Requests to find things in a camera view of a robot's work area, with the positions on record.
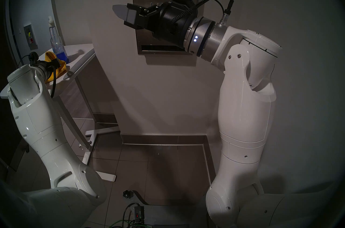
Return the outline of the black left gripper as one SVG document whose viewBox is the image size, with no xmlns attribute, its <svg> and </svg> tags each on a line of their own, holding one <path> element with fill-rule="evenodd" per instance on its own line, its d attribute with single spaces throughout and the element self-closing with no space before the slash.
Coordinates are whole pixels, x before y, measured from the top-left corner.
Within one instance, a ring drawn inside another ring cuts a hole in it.
<svg viewBox="0 0 345 228">
<path fill-rule="evenodd" d="M 51 62 L 38 60 L 38 67 L 44 72 L 45 76 L 51 76 L 52 74 L 58 76 L 60 60 L 53 59 Z"/>
</svg>

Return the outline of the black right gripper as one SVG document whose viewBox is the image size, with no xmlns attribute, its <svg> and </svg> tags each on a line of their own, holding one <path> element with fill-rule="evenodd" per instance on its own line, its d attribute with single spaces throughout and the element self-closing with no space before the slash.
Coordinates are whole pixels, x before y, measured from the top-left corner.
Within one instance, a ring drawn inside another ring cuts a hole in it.
<svg viewBox="0 0 345 228">
<path fill-rule="evenodd" d="M 197 18 L 198 10 L 185 14 L 174 23 L 171 20 L 188 9 L 186 5 L 174 1 L 148 8 L 130 3 L 113 5 L 113 12 L 124 20 L 124 25 L 135 30 L 148 29 L 156 39 L 165 40 L 181 49 L 184 49 L 187 30 Z"/>
</svg>

